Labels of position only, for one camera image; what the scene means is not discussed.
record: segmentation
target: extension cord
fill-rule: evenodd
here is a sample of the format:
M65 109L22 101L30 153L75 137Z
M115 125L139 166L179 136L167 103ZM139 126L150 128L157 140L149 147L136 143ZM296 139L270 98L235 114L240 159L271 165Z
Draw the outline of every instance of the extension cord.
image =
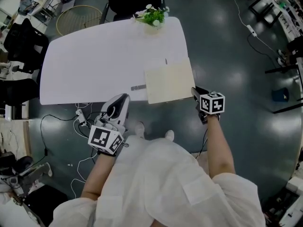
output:
M86 118L82 112L82 109L78 109L76 111L76 115L77 115L77 120L79 121L81 126L86 126Z
M250 25L246 25L247 29L251 32L252 36L257 37L257 33L254 31L254 29Z

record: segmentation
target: white shirt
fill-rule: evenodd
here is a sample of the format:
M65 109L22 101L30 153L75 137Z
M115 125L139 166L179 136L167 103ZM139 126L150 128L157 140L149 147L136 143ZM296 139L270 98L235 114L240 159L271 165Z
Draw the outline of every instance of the white shirt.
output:
M58 206L50 227L265 227L257 186L234 175L211 179L166 139L127 139L97 201Z

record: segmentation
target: table leg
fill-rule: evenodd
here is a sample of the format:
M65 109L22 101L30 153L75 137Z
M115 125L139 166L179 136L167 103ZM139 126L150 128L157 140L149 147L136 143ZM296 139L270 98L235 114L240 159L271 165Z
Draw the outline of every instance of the table leg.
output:
M300 69L299 69L298 65L296 65L296 66L297 66L297 70L298 70L298 73L299 73L299 78L300 78L301 86L303 88L303 82L302 82L302 77L301 77Z
M248 8L249 9L252 9L253 8L253 6L255 6L258 2L260 2L261 0L256 0L256 1L254 1Z
M264 18L264 16L272 9L274 5L272 3L268 4L258 15L257 15L257 21L261 21L262 19L267 22Z
M280 110L277 110L277 111L274 111L273 114L278 114L278 113L282 113L282 112L286 112L286 111L290 111L292 109L295 109L295 108L300 108L303 106L303 103L300 103L300 104L296 104L296 105L293 105L293 106L290 106L290 107L287 107L287 108L283 108L283 109L280 109Z
M290 69L297 69L298 66L297 65L292 65L292 66L286 66L286 67L280 67L280 68L275 68L275 69L271 69L271 70L266 70L265 71L265 74L268 74L268 73L273 73L273 72L277 72L277 71L283 71L283 72L286 72Z
M278 13L278 15L274 18L274 20L271 22L271 24L269 25L270 27L273 26L273 24L279 19L279 17L281 16L282 12L280 11Z
M46 11L46 9L42 8L42 10L43 10L43 12L46 13L49 17L53 18L53 15L50 15L50 14Z

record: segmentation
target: desk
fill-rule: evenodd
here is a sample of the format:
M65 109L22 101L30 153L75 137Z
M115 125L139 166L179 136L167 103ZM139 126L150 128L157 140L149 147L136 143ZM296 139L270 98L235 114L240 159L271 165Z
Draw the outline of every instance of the desk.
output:
M39 4L34 8L34 10L31 13L29 13L29 15L34 16L35 14L39 13L41 10L44 10L45 13L47 13L47 11L44 9L44 6L48 0L35 0L35 1L38 2Z
M269 27L273 26L273 24L279 19L279 17L281 16L281 14L289 16L288 13L287 13L287 11L286 11L285 9L281 8L281 7L277 4L277 2L276 2L275 0L269 0L270 3L269 3L269 4L268 4L260 13L258 13L253 7L254 7L257 3L259 3L260 1L261 1L261 0L256 0L254 3L252 3L252 4L249 6L249 9L250 9L251 11L253 11L254 14L257 15L257 20L258 20L258 21L264 20L264 22L267 23ZM266 21L265 15L266 15L273 7L277 8L277 9L279 10L279 13L278 13L278 15L276 15L276 17L274 18L274 20L273 20L271 23L269 23L269 22Z
M105 102L128 93L147 100L144 69L166 66L188 57L180 21L168 17L155 30L122 20L63 36L49 44L41 73L42 105Z

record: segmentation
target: concrete floor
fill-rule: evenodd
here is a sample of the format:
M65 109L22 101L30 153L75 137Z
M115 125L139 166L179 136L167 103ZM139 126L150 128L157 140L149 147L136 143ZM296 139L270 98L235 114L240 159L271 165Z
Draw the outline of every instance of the concrete floor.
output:
M226 96L221 125L232 149L237 174L257 184L260 199L267 199L279 191L293 173L301 142L300 108L281 114L271 113L295 104L295 100L300 98L300 88L293 74L264 74L273 65L247 43L250 32L240 22L233 0L165 1L170 7L170 16L181 21L196 85ZM243 22L250 24L262 40L274 50L285 47L287 40L279 23L272 28L262 22L256 23L255 15L248 10L252 1L236 1ZM102 10L106 2L76 0L75 5L91 5ZM51 21L46 31L50 39L58 37L54 25L55 21ZM250 42L275 60L275 55L260 41L250 37ZM273 102L271 90L282 87L290 90L290 101ZM93 111L100 110L101 105L93 104ZM131 102L127 127L133 132L138 121L144 122L147 139L163 137L167 130L172 129L176 143L189 152L197 152L201 149L206 126L201 124L195 106L192 98L156 105ZM30 138L35 159L40 159L44 152L40 136L41 118L53 114L69 119L75 111L74 105L41 106L38 100L31 101ZM86 115L89 112L89 107L84 109ZM89 157L91 149L87 140L74 132L72 121L62 122L49 117L43 121L42 128L50 151L45 161L51 164L54 173L53 178L46 179L45 183L72 198L70 183L73 178L79 178L78 162ZM92 167L91 160L83 162L80 172L88 176ZM83 184L74 182L73 188L79 196Z

